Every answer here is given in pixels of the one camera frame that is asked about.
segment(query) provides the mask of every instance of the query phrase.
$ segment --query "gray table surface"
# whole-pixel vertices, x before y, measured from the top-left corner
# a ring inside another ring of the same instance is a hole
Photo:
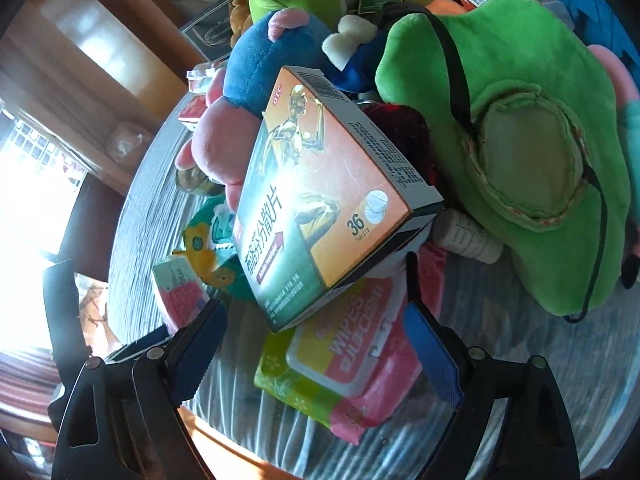
[[[175,187],[173,160],[189,137],[177,121],[186,96],[149,148],[127,196],[111,257],[109,323],[124,343],[162,323],[154,302],[153,264],[178,247],[203,199]],[[451,415],[423,376],[394,415],[367,430],[359,446],[254,387],[268,328],[257,306],[233,301],[224,343],[189,407],[264,460],[313,480],[413,479]],[[606,466],[640,414],[640,285],[616,287],[607,303],[577,325],[546,313],[524,291],[508,251],[486,266],[450,256],[441,322],[468,345],[524,362],[545,356],[574,428],[583,474]],[[497,403],[469,478],[488,463],[504,404]]]

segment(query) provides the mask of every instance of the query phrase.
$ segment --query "tablet box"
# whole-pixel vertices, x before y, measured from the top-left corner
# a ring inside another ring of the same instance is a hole
[[[430,228],[441,208],[438,191],[319,70],[282,68],[234,225],[238,256],[274,332]]]

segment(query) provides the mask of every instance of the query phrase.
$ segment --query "red arrow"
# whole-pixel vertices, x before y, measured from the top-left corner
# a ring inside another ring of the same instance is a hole
[[[260,266],[260,270],[258,270],[258,283],[262,283],[262,280],[269,271],[269,267],[271,267],[276,254],[278,254],[278,251],[282,247],[284,247],[284,234],[282,233],[282,231],[278,231],[275,235],[275,238],[273,239],[273,242],[271,243],[271,247],[269,247],[269,250],[267,251],[267,255],[264,257],[264,261]]]

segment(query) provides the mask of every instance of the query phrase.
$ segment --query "blue gripper pad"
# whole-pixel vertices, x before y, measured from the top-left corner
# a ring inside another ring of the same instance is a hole
[[[404,332],[438,397],[457,408],[464,399],[460,386],[460,370],[413,302],[404,310]]]

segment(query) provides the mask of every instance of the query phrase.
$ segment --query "blue plush toy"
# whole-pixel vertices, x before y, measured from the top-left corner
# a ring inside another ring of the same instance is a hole
[[[226,72],[216,74],[211,102],[175,159],[179,170],[198,166],[226,186],[226,201],[236,211],[255,139],[273,85],[284,65],[336,73],[322,52],[328,27],[301,9],[270,12],[236,43]]]

